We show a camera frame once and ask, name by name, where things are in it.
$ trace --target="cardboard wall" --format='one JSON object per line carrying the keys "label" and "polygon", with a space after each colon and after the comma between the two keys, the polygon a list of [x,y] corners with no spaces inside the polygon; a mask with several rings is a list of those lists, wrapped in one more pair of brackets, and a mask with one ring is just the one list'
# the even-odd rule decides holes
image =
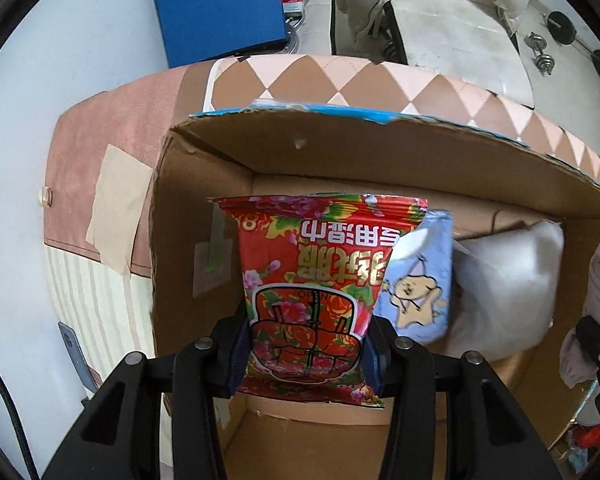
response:
{"label": "cardboard wall", "polygon": [[[377,146],[387,149],[375,160],[368,153]],[[583,398],[582,391],[568,390],[559,379],[558,351],[580,315],[587,265],[600,240],[600,187],[523,146],[449,124],[400,120],[381,125],[284,111],[202,117],[175,127],[158,163],[150,218],[157,354],[178,351],[209,334],[242,297],[237,244],[231,279],[193,297],[193,253],[211,232],[208,197],[325,191],[427,198],[430,207],[452,211],[457,238],[542,218],[563,222],[554,327],[539,347],[493,364],[545,444],[558,438]],[[224,236],[235,234],[235,224],[228,221]],[[377,475],[389,410],[370,415],[344,406],[263,399],[245,404],[225,453],[230,478]],[[442,424],[442,399],[437,405]],[[357,456],[364,457],[363,465],[353,460]]]}

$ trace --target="pink fabric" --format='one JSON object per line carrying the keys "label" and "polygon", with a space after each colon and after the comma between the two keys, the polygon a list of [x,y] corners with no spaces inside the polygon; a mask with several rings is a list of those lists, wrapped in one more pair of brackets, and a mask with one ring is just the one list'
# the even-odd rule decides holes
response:
{"label": "pink fabric", "polygon": [[[600,244],[589,263],[589,285],[582,315],[591,316],[600,325]],[[597,371],[596,364],[580,348],[575,329],[570,330],[560,349],[562,380],[573,388],[577,383],[595,378]]]}
{"label": "pink fabric", "polygon": [[[95,187],[108,144],[154,168],[165,133],[190,113],[201,112],[215,61],[151,74],[101,92],[66,111],[56,124],[46,164],[45,185],[53,192],[44,210],[45,244],[93,260],[87,243]],[[151,276],[149,204],[151,187],[136,232],[131,272]]]}

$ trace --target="beige tape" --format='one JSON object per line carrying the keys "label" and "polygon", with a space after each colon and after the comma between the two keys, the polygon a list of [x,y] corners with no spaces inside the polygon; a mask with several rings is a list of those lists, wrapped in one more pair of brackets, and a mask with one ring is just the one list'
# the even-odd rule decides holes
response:
{"label": "beige tape", "polygon": [[225,214],[214,204],[211,213],[211,236],[208,242],[195,245],[193,256],[193,296],[216,288],[231,279],[234,241],[224,239]]}
{"label": "beige tape", "polygon": [[109,144],[91,211],[86,241],[100,261],[122,276],[130,274],[131,252],[152,168]]}
{"label": "beige tape", "polygon": [[391,422],[393,399],[384,399],[384,410],[361,410],[359,406],[335,402],[288,402],[247,396],[247,409],[258,415],[269,415],[287,420],[340,426],[386,426]]}
{"label": "beige tape", "polygon": [[226,427],[229,425],[231,421],[231,412],[229,411],[229,403],[231,400],[229,399],[219,399],[214,397],[214,411],[216,412],[216,420],[220,421],[220,425],[223,430],[226,430]]}

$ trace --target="black cable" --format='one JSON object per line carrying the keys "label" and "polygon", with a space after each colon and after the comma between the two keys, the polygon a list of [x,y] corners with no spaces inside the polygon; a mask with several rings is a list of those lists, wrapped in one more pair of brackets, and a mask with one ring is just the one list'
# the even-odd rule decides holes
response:
{"label": "black cable", "polygon": [[11,423],[13,424],[13,431],[15,431],[16,438],[18,439],[18,445],[20,446],[24,463],[27,466],[27,471],[29,471],[29,476],[31,476],[31,480],[40,480],[38,471],[36,470],[36,465],[33,463],[33,457],[31,455],[31,450],[29,449],[29,444],[27,443],[27,437],[24,434],[24,428],[22,427],[18,410],[16,410],[16,405],[13,403],[13,399],[11,399],[11,395],[7,390],[7,386],[4,384],[4,381],[1,377],[0,396],[4,401],[4,405],[7,407],[7,411],[9,412],[9,417],[11,418]]}

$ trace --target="red snack package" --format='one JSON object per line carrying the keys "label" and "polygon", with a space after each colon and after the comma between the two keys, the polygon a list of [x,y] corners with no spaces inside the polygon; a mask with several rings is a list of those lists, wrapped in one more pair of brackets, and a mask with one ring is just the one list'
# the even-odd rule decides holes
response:
{"label": "red snack package", "polygon": [[382,406],[359,366],[384,269],[427,203],[369,194],[215,200],[238,221],[251,356],[240,391]]}

